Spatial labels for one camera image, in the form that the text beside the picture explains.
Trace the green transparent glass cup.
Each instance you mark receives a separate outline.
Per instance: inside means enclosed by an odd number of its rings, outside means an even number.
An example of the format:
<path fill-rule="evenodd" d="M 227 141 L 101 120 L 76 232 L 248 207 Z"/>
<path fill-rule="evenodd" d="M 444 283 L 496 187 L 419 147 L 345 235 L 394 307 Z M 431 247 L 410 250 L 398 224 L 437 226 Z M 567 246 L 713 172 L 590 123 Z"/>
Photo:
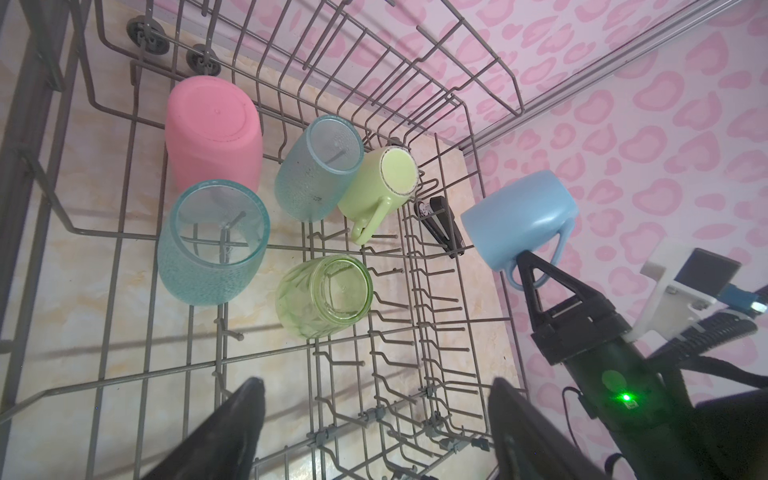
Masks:
<path fill-rule="evenodd" d="M 304 339 L 343 331 L 369 313 L 372 278 L 360 261 L 348 255 L 313 259 L 292 268 L 276 291 L 276 313 L 282 326 Z"/>

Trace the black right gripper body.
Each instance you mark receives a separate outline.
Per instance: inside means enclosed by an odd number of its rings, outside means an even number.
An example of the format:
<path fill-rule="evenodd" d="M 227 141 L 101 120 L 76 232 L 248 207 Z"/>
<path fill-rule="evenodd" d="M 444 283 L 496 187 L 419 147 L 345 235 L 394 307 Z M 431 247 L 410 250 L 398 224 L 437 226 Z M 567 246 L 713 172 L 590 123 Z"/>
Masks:
<path fill-rule="evenodd" d="M 708 459 L 690 426 L 682 377 L 663 377 L 622 335 L 629 325 L 600 293 L 573 295 L 545 310 L 530 296 L 532 338 L 562 364 L 588 413 L 600 420 L 640 479 L 705 479 Z"/>

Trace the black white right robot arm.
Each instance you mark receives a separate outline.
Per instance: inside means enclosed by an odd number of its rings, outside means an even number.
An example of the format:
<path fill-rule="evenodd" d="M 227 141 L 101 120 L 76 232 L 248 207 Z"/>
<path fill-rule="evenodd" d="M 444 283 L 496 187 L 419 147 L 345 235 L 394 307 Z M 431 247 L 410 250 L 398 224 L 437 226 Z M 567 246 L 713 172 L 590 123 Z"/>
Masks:
<path fill-rule="evenodd" d="M 597 289 L 526 251 L 516 261 L 544 359 L 563 365 L 639 479 L 762 479 L 767 379 L 711 351 L 750 336 L 767 292 L 733 284 L 740 263 L 661 245 L 655 289 L 629 324 Z"/>

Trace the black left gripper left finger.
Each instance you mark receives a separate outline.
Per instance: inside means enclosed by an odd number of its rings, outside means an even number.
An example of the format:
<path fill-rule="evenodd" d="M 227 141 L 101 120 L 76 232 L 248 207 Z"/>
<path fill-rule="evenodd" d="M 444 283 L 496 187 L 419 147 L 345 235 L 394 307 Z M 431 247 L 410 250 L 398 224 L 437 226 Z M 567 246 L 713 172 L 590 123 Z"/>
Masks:
<path fill-rule="evenodd" d="M 246 380 L 147 479 L 247 479 L 266 411 L 262 379 Z"/>

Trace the black stapler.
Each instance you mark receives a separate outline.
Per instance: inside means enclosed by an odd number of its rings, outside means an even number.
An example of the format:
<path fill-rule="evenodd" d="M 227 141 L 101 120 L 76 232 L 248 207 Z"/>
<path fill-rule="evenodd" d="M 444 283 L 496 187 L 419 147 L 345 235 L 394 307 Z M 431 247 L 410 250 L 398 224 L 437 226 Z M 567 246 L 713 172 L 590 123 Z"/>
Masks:
<path fill-rule="evenodd" d="M 437 195 L 429 200 L 417 200 L 414 212 L 417 219 L 450 258 L 456 258 L 465 253 L 465 242 L 445 196 Z"/>

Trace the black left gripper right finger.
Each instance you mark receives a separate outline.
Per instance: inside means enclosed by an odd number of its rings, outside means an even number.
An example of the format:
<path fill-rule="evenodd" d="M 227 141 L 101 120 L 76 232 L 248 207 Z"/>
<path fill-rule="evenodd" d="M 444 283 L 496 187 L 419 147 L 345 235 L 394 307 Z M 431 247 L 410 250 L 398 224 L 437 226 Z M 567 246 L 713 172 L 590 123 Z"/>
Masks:
<path fill-rule="evenodd" d="M 498 479 L 606 477 L 507 380 L 494 379 L 488 409 Z"/>

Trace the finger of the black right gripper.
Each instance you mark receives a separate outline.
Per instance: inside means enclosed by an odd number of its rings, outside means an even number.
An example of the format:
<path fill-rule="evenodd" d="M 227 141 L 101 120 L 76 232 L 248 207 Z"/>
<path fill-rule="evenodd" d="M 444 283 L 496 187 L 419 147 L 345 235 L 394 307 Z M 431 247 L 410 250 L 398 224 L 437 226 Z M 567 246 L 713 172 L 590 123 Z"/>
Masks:
<path fill-rule="evenodd" d="M 517 267 L 533 327 L 543 327 L 591 297 L 591 288 L 588 285 L 532 251 L 524 251 L 517 257 Z M 548 284 L 559 285 L 568 296 L 545 307 L 539 290 Z"/>

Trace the teal textured plastic cup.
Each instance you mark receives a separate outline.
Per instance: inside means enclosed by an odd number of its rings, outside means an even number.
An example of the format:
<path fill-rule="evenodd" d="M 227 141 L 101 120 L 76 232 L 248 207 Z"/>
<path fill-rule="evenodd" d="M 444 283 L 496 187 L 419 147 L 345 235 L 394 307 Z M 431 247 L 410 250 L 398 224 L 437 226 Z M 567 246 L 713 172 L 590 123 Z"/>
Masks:
<path fill-rule="evenodd" d="M 354 180 L 364 148 L 347 120 L 324 115 L 302 133 L 275 179 L 275 197 L 291 217 L 313 223 L 336 208 Z"/>

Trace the blue handled white mug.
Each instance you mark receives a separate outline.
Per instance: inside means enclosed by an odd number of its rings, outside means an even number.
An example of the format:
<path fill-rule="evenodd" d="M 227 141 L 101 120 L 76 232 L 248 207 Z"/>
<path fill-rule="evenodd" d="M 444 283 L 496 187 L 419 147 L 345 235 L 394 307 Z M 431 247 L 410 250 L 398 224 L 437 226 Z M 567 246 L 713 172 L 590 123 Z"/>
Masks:
<path fill-rule="evenodd" d="M 520 178 L 460 215 L 471 243 L 494 271 L 503 271 L 512 288 L 521 291 L 513 271 L 517 257 L 558 239 L 550 262 L 557 264 L 579 215 L 576 201 L 549 170 Z"/>

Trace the cream green-handled mug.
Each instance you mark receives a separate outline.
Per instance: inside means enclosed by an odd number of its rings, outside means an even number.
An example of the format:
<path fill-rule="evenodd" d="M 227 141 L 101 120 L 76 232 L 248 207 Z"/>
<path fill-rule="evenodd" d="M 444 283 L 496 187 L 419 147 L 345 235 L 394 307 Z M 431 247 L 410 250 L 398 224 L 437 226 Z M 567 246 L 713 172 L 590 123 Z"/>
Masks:
<path fill-rule="evenodd" d="M 367 243 L 385 217 L 414 194 L 418 179 L 415 160 L 405 148 L 387 146 L 366 153 L 338 203 L 341 213 L 353 223 L 351 241 Z"/>

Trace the pink plastic cup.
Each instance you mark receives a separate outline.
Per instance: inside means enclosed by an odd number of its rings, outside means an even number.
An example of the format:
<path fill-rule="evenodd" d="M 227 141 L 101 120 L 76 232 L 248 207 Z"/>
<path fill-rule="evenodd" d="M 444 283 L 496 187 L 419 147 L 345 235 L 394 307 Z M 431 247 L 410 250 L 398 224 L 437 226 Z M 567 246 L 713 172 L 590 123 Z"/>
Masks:
<path fill-rule="evenodd" d="M 165 145 L 178 192 L 208 180 L 259 188 L 263 134 L 251 98 L 233 83 L 194 76 L 170 91 Z"/>

